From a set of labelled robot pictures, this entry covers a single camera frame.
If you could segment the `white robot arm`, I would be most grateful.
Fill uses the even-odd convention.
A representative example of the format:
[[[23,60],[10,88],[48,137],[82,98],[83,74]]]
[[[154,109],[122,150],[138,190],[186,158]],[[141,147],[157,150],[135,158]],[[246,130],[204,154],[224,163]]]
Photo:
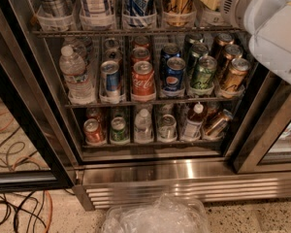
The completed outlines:
[[[200,0],[250,35],[256,60],[291,84],[291,0]]]

